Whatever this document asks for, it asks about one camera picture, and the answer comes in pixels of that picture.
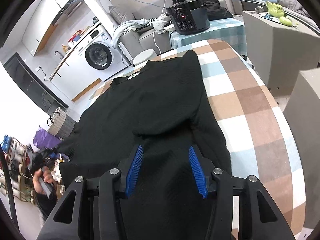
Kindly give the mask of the person's left hand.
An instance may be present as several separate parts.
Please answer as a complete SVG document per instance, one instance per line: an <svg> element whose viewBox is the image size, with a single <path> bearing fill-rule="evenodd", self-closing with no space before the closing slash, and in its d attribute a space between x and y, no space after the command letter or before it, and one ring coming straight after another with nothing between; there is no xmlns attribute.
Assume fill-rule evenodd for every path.
<svg viewBox="0 0 320 240"><path fill-rule="evenodd" d="M39 194L46 194L43 187L41 186L40 179L45 183L51 184L56 189L56 181L54 180L51 171L48 167L43 166L34 172L33 175L33 186L34 190Z"/></svg>

